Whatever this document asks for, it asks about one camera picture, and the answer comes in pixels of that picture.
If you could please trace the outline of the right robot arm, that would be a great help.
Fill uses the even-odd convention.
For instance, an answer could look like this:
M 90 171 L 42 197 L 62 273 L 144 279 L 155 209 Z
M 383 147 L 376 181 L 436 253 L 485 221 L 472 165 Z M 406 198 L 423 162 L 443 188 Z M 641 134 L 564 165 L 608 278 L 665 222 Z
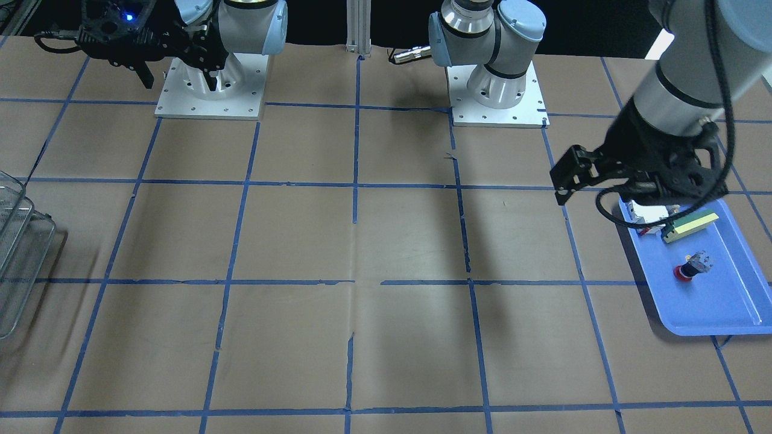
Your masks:
M 179 58 L 198 69 L 210 91 L 235 53 L 279 54 L 286 43 L 285 1 L 209 1 L 185 19 L 176 1 L 83 1 L 75 45 L 92 58 L 135 72 L 147 89 L 148 64 Z

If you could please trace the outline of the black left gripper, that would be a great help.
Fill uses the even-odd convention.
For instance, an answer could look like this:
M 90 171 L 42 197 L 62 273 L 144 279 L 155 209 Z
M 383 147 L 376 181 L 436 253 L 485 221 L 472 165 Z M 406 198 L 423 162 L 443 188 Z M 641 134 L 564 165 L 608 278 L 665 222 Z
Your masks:
M 578 190 L 612 179 L 653 183 L 654 190 L 628 197 L 642 205 L 693 205 L 725 196 L 729 189 L 714 122 L 695 136 L 665 134 L 640 114 L 633 98 L 609 128 L 609 156 L 572 145 L 549 171 L 557 205 Z

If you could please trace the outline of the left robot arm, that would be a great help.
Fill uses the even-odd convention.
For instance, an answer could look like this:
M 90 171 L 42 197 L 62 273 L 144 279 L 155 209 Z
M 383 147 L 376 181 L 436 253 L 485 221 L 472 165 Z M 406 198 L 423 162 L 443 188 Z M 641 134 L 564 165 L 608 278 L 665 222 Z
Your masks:
M 733 157 L 718 154 L 716 118 L 733 143 L 733 103 L 770 67 L 769 1 L 651 1 L 674 41 L 588 151 L 571 146 L 551 169 L 559 205 L 576 190 L 606 189 L 645 206 L 703 206 L 726 194 Z M 444 1 L 428 19 L 436 65 L 471 66 L 469 101 L 511 109 L 527 92 L 527 69 L 546 30 L 528 1 Z

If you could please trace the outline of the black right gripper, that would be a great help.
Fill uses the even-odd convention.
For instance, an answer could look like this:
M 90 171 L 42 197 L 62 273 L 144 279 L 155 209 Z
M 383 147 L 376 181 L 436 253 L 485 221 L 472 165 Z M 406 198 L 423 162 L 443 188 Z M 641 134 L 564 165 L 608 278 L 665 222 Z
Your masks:
M 198 69 L 209 91 L 215 91 L 217 72 L 224 69 L 229 56 L 220 28 L 200 28 L 193 32 L 191 27 L 200 17 L 199 1 L 155 2 L 142 30 L 121 38 L 97 39 L 86 34 L 80 22 L 75 44 L 89 57 L 108 60 L 115 66 L 133 67 L 147 90 L 154 84 L 147 61 L 177 57 L 185 65 Z

